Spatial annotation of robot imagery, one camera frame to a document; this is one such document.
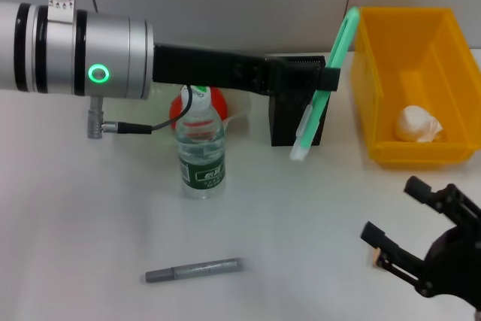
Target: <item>plastic bottle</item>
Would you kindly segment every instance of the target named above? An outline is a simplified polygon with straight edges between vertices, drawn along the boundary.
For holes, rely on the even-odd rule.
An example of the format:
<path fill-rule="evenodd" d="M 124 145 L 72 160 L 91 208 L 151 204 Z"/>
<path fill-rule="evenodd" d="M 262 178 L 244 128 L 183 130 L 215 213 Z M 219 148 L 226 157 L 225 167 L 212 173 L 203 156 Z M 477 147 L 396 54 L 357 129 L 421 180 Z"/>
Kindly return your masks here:
<path fill-rule="evenodd" d="M 180 92 L 183 108 L 189 99 Z M 183 190 L 189 198 L 210 198 L 225 188 L 224 127 L 212 107 L 209 87 L 192 87 L 192 106 L 177 121 L 175 135 Z"/>

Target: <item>yellow plastic box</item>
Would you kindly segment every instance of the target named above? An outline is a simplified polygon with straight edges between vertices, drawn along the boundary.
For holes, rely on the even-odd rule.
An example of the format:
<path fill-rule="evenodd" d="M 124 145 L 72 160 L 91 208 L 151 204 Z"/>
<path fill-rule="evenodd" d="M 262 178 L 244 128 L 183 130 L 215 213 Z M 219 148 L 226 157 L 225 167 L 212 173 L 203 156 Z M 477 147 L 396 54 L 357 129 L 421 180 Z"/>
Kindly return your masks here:
<path fill-rule="evenodd" d="M 369 156 L 380 163 L 459 163 L 480 148 L 481 74 L 450 9 L 362 8 L 351 84 Z M 438 141 L 395 137 L 408 105 L 440 121 Z"/>

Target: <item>red ball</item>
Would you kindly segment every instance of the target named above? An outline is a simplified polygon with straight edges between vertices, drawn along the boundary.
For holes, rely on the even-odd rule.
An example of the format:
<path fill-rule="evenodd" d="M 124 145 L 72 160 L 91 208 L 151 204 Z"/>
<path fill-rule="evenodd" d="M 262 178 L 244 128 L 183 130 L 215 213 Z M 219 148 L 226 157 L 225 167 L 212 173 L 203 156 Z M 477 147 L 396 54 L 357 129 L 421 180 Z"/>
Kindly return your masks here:
<path fill-rule="evenodd" d="M 214 109 L 220 116 L 221 120 L 227 118 L 227 103 L 225 102 L 224 95 L 218 88 L 211 87 L 210 95 L 212 97 L 212 105 Z M 168 116 L 172 119 L 177 117 L 182 111 L 182 98 L 180 95 L 175 97 L 171 103 L 171 109 L 169 110 Z M 175 123 L 171 124 L 172 129 L 175 129 Z"/>

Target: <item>gray marker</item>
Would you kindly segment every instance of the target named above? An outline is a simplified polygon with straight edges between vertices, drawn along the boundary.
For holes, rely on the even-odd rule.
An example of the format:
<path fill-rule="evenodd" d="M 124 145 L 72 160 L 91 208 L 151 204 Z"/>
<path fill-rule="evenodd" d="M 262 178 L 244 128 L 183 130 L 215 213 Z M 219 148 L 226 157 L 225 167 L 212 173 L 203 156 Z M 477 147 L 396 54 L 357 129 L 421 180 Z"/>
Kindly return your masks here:
<path fill-rule="evenodd" d="M 185 278 L 210 276 L 212 274 L 228 274 L 242 270 L 242 259 L 222 259 L 220 261 L 195 263 L 194 265 L 177 266 L 146 272 L 145 281 L 147 283 L 154 283 L 183 280 Z"/>

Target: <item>table surface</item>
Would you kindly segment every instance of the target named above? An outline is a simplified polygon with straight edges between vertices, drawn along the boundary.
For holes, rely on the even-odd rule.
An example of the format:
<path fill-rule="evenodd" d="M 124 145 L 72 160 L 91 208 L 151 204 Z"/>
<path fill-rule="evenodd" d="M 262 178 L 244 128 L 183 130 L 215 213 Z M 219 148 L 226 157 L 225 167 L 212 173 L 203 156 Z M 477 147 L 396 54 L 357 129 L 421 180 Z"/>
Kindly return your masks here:
<path fill-rule="evenodd" d="M 475 51 L 481 61 L 481 52 Z M 170 129 L 86 139 L 88 100 L 0 92 L 0 318 L 21 321 L 471 320 L 371 266 L 370 220 L 424 257 L 449 221 L 403 194 L 415 174 L 477 201 L 481 154 L 440 171 L 368 159 L 349 88 L 304 163 L 270 146 L 268 99 L 229 125 L 225 195 L 190 201 Z M 231 257 L 247 271 L 146 285 L 145 271 Z"/>

